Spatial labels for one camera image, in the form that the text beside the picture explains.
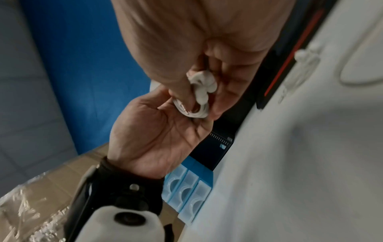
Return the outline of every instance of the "white cord on table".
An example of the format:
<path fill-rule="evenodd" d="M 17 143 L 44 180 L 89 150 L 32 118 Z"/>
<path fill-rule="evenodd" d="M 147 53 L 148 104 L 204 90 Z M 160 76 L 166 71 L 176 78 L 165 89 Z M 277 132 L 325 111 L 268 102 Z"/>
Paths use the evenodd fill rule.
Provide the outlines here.
<path fill-rule="evenodd" d="M 198 112 L 187 112 L 182 103 L 178 99 L 174 99 L 173 103 L 183 115 L 190 118 L 206 118 L 209 114 L 209 96 L 207 93 L 213 93 L 217 90 L 217 82 L 210 71 L 200 71 L 191 77 L 188 77 L 190 84 L 193 85 L 195 100 L 201 108 Z"/>

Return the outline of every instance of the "white cable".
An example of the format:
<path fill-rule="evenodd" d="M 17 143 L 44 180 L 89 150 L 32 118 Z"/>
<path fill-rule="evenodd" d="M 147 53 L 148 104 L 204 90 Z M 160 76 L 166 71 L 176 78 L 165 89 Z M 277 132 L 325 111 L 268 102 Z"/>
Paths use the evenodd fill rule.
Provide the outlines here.
<path fill-rule="evenodd" d="M 195 100 L 201 108 L 198 112 L 192 113 L 186 111 L 182 103 L 178 99 L 174 99 L 173 103 L 183 115 L 190 118 L 206 118 L 209 114 L 209 96 L 207 93 L 213 93 L 217 90 L 217 82 L 210 71 L 200 71 L 191 77 L 188 77 L 190 84 L 193 85 Z"/>

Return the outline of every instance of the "red stripe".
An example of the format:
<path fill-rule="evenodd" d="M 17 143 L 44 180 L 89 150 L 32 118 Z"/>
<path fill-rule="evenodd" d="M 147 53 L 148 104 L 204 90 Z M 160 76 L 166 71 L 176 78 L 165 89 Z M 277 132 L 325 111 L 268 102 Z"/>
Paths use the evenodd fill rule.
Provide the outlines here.
<path fill-rule="evenodd" d="M 267 96 L 267 94 L 270 92 L 272 87 L 275 85 L 276 81 L 279 79 L 279 77 L 282 75 L 283 71 L 286 69 L 287 65 L 290 63 L 290 61 L 293 60 L 294 54 L 297 50 L 300 49 L 302 46 L 303 42 L 306 40 L 308 35 L 311 33 L 311 31 L 315 28 L 317 23 L 319 22 L 320 18 L 324 14 L 324 9 L 318 10 L 314 16 L 311 18 L 310 22 L 308 23 L 306 29 L 303 31 L 302 35 L 299 37 L 298 42 L 295 44 L 294 48 L 292 49 L 291 53 L 283 63 L 281 69 L 279 69 L 277 75 L 274 77 L 274 80 L 271 82 L 270 86 L 267 88 L 264 96 Z"/>

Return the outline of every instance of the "plastic wrap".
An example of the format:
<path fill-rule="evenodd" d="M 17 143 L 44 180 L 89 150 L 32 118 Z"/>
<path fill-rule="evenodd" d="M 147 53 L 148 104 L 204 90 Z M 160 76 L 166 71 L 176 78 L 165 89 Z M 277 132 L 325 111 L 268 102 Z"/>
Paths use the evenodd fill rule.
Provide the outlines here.
<path fill-rule="evenodd" d="M 62 227 L 70 199 L 57 202 L 65 197 L 59 194 L 59 188 L 42 174 L 0 198 L 0 241 L 65 241 Z"/>

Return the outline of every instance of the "light blue drawer organizer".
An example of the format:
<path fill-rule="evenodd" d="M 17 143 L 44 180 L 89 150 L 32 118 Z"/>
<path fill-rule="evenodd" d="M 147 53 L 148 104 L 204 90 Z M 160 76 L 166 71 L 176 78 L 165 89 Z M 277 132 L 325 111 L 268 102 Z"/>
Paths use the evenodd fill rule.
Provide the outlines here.
<path fill-rule="evenodd" d="M 190 225 L 213 187 L 213 172 L 188 156 L 165 177 L 162 199 Z"/>

